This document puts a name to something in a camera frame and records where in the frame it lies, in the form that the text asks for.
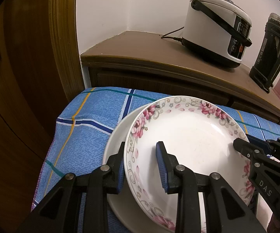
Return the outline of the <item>floral white plate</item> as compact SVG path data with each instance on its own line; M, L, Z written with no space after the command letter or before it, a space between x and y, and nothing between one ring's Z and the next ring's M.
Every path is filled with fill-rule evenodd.
M161 184L158 142L193 172L221 174L249 204L254 192L249 160L234 149L236 138L247 138L240 125L205 100L169 96L143 106L126 136L124 168L130 191L148 220L167 232L175 230L177 195L165 193Z

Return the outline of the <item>plain white plate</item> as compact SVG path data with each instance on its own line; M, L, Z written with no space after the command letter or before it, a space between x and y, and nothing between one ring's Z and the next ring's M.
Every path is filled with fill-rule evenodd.
M102 163L106 163L111 155L118 153L121 143L126 140L129 126L144 107L141 106L129 113L113 130L106 144ZM122 224L118 229L110 225L110 232L167 232L141 210L132 196L128 183L124 183L118 195L108 195L107 200L114 216Z

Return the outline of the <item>blue plaid tablecloth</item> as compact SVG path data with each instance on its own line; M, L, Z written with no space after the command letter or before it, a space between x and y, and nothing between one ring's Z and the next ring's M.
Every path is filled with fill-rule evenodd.
M71 101L56 120L53 142L40 171L32 210L44 195L64 176L90 173L101 166L106 144L127 114L169 95L151 91L99 87L88 88ZM245 133L262 140L280 137L280 125L258 115L218 105Z

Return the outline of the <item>black thermos flask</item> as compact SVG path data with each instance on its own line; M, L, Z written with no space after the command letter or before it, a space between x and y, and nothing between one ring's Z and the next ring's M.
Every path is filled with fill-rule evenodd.
M266 93L280 72L280 16L269 15L265 35L255 64L249 72L251 79Z

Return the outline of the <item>white black rice cooker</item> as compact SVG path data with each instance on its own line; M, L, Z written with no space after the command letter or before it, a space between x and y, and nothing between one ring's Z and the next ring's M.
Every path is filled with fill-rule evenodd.
M231 0L190 0L181 42L208 63L237 68L252 45L251 27L251 18Z

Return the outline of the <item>brown wooden sideboard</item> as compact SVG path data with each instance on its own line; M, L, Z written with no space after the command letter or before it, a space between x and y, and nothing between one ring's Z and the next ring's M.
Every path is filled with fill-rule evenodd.
M127 31L81 55L93 87L115 86L189 95L280 124L280 99L249 77L249 69L220 68L157 34Z

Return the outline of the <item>brown wooden door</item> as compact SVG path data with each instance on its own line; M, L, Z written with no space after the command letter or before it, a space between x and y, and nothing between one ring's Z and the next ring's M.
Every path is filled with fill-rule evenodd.
M0 0L0 232L28 216L56 118L84 89L76 0Z

